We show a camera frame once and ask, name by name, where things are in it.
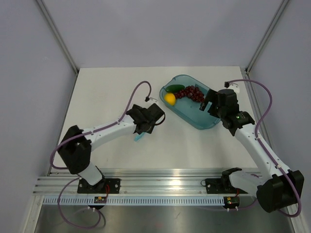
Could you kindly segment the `red grape bunch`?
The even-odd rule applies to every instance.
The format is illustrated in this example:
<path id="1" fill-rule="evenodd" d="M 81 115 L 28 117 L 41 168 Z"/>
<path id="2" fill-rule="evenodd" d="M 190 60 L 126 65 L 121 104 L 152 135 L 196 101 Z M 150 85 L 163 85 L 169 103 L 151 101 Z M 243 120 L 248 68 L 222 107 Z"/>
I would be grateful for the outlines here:
<path id="1" fill-rule="evenodd" d="M 195 86 L 187 86 L 184 89 L 175 92 L 174 96 L 176 99 L 187 97 L 194 102 L 203 102 L 205 99 L 203 92 Z"/>

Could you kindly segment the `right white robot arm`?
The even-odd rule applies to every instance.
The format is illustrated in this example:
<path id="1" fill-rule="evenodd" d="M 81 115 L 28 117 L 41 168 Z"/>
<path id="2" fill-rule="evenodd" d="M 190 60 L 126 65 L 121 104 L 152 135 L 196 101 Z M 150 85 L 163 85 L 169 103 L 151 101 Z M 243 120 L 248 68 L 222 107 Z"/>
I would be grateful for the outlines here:
<path id="1" fill-rule="evenodd" d="M 261 177 L 245 173 L 241 168 L 231 168 L 222 172 L 220 180 L 214 184 L 225 192 L 234 189 L 242 190 L 256 197 L 262 209 L 268 213 L 297 205 L 294 214 L 301 214 L 301 193 L 304 176 L 299 171 L 292 171 L 274 153 L 258 132 L 258 124 L 245 111 L 239 110 L 237 95 L 232 89 L 220 91 L 209 90 L 200 110 L 208 108 L 211 116 L 221 120 L 223 126 L 230 131 L 246 149 L 257 165 Z"/>

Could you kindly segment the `yellow lemon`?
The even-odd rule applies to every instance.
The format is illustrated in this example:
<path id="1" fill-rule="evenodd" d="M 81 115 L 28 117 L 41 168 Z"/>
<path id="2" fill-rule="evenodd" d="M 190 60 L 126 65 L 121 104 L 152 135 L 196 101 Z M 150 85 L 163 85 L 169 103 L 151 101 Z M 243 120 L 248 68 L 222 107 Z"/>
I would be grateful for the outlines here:
<path id="1" fill-rule="evenodd" d="M 171 106 L 174 106 L 176 103 L 176 97 L 173 93 L 167 93 L 164 96 L 164 100 Z"/>

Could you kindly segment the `green cucumber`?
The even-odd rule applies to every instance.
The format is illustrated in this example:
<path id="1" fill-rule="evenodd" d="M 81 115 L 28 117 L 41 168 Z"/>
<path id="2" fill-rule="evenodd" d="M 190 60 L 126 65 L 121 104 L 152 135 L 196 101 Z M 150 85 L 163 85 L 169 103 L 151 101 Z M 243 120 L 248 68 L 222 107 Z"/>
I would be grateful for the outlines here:
<path id="1" fill-rule="evenodd" d="M 165 88 L 165 91 L 167 93 L 176 93 L 184 89 L 185 89 L 185 86 L 182 84 L 172 84 L 172 85 L 167 86 Z"/>

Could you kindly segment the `clear zip top bag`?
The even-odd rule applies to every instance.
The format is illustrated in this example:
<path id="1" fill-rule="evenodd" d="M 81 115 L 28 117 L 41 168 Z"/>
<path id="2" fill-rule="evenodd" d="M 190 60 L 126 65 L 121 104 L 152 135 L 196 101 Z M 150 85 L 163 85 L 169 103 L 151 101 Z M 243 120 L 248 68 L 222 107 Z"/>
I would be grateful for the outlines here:
<path id="1" fill-rule="evenodd" d="M 144 137 L 145 133 L 137 134 L 134 138 L 135 142 L 138 142 L 140 139 Z"/>

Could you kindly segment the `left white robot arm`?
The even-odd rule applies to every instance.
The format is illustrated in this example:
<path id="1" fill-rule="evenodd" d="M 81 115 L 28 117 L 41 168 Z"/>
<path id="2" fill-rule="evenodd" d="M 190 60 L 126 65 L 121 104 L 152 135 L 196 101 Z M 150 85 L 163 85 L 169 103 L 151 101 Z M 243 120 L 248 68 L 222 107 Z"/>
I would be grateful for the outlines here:
<path id="1" fill-rule="evenodd" d="M 154 127 L 163 123 L 165 112 L 156 104 L 148 108 L 136 104 L 117 121 L 92 129 L 80 129 L 74 125 L 68 129 L 57 149 L 71 174 L 86 181 L 88 188 L 100 193 L 105 187 L 105 177 L 91 163 L 91 153 L 103 144 L 128 134 L 151 134 Z"/>

